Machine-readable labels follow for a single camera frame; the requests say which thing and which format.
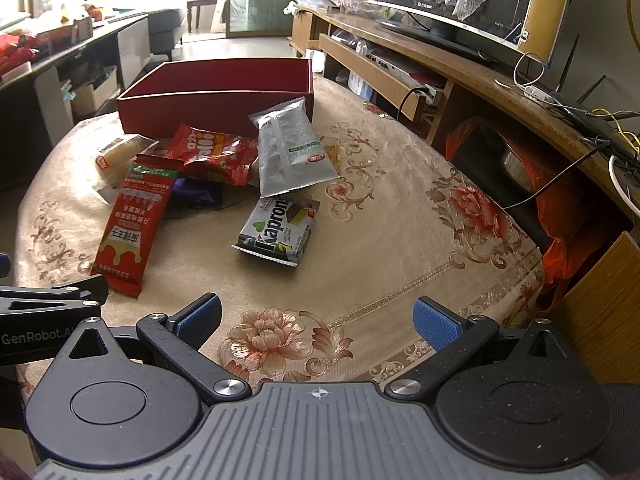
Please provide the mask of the long red snack packet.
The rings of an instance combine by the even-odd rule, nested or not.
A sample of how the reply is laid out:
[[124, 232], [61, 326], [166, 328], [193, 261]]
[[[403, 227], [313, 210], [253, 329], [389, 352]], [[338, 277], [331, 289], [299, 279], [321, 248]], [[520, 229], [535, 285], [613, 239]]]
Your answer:
[[160, 222], [183, 162], [139, 154], [106, 222], [91, 272], [101, 274], [112, 289], [136, 298]]

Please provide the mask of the purple foil snack bag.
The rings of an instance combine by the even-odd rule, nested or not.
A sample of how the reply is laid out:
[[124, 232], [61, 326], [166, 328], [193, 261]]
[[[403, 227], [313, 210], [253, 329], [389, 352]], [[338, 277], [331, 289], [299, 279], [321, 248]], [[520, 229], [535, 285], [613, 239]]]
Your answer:
[[170, 200], [189, 208], [220, 206], [224, 200], [224, 185], [209, 180], [178, 178]]

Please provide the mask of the round pastry bun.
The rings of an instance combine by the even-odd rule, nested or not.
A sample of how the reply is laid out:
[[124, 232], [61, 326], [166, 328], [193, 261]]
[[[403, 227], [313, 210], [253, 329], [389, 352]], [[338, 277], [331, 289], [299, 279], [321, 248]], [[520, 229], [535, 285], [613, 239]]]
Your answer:
[[94, 163], [98, 170], [98, 180], [93, 189], [105, 203], [113, 205], [124, 183], [129, 167], [139, 154], [153, 151], [157, 140], [125, 133], [111, 140], [110, 144], [98, 151]]

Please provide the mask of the red Trolli gummy bag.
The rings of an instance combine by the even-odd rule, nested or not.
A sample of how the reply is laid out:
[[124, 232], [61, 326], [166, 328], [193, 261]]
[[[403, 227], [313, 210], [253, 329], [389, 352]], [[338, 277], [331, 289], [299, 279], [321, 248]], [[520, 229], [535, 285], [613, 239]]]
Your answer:
[[233, 186], [248, 185], [250, 166], [258, 156], [254, 138], [181, 124], [165, 157], [183, 163], [182, 175]]

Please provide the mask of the silver white snack packet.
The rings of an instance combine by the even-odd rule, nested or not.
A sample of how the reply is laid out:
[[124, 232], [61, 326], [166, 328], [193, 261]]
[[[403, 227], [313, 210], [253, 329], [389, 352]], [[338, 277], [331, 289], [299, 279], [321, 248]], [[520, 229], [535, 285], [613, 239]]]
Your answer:
[[304, 98], [292, 99], [250, 115], [258, 129], [258, 179], [261, 198], [338, 178], [326, 149], [312, 128]]

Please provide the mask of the Kaprono wafer packet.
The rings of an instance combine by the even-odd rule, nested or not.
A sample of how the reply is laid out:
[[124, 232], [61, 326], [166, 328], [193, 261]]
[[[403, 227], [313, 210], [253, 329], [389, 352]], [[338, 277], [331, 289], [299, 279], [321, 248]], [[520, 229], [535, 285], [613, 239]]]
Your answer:
[[297, 268], [314, 227], [320, 203], [294, 195], [260, 198], [232, 247]]

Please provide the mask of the red plastic bag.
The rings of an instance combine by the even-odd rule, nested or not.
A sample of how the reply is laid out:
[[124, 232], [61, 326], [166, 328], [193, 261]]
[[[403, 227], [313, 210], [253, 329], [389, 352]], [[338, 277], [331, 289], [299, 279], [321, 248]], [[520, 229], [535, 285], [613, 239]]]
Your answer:
[[533, 133], [481, 117], [446, 135], [445, 155], [540, 245], [544, 286], [537, 306], [554, 308], [606, 241], [589, 215], [582, 174]]

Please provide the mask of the wooden TV stand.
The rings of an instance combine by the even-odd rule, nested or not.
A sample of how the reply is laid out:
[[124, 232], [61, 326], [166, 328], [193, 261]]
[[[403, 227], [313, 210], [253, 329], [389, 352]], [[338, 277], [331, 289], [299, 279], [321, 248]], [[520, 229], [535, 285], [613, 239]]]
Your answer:
[[[335, 38], [340, 30], [431, 70], [440, 90], [434, 116], [426, 116], [427, 102], [413, 96], [408, 84], [340, 44]], [[342, 67], [356, 72], [445, 157], [446, 135], [462, 122], [481, 117], [533, 133], [566, 158], [584, 177], [589, 215], [606, 233], [606, 241], [601, 255], [554, 308], [540, 310], [536, 304], [536, 310], [559, 323], [597, 380], [638, 380], [639, 223], [615, 196], [603, 156], [593, 153], [574, 127], [516, 96], [504, 73], [390, 32], [367, 18], [303, 8], [294, 16], [290, 43], [297, 53], [324, 52], [329, 72]]]

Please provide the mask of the open cardboard box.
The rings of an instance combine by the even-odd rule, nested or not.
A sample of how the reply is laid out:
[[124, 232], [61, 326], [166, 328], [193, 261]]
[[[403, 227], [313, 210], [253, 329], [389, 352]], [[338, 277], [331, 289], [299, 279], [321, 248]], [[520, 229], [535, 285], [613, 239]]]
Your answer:
[[115, 65], [82, 63], [67, 76], [75, 92], [72, 111], [78, 117], [97, 112], [118, 89]]

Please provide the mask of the red cardboard box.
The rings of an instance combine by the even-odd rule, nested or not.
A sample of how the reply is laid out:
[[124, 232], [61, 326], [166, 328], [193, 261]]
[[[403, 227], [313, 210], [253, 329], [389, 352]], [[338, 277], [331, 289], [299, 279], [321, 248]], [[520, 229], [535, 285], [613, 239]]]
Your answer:
[[126, 133], [170, 138], [182, 124], [257, 136], [250, 116], [294, 99], [314, 111], [314, 75], [306, 58], [220, 58], [166, 62], [118, 99]]

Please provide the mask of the black wifi router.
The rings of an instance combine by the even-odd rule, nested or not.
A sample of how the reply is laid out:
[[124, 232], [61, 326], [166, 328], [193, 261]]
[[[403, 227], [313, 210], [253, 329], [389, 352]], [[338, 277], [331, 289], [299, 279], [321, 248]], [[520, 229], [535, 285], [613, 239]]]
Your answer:
[[614, 114], [592, 112], [583, 107], [581, 102], [572, 101], [562, 95], [562, 90], [573, 62], [578, 41], [579, 35], [576, 35], [570, 48], [570, 53], [563, 66], [558, 84], [550, 93], [553, 103], [559, 107], [560, 112], [563, 113], [578, 130], [583, 133], [590, 132], [594, 136], [602, 136], [602, 138], [609, 140], [615, 154], [627, 162], [633, 162], [635, 164], [639, 161], [639, 150], [634, 147], [634, 144], [632, 144], [628, 136], [625, 136], [613, 125]]

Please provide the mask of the blue white box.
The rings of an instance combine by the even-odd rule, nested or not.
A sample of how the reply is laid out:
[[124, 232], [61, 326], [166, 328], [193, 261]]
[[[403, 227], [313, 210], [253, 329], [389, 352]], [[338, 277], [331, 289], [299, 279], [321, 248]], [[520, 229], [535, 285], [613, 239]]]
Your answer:
[[352, 93], [360, 96], [365, 101], [371, 101], [374, 89], [362, 77], [357, 75], [353, 70], [349, 72], [347, 85]]

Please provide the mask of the grey sofa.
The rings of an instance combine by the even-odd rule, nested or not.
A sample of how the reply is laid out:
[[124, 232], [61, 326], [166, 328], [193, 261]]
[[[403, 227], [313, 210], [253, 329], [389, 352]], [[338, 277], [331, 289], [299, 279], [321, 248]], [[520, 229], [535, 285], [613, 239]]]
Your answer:
[[180, 44], [186, 32], [186, 10], [164, 9], [148, 13], [149, 42], [152, 54], [166, 55], [172, 59], [172, 51]]

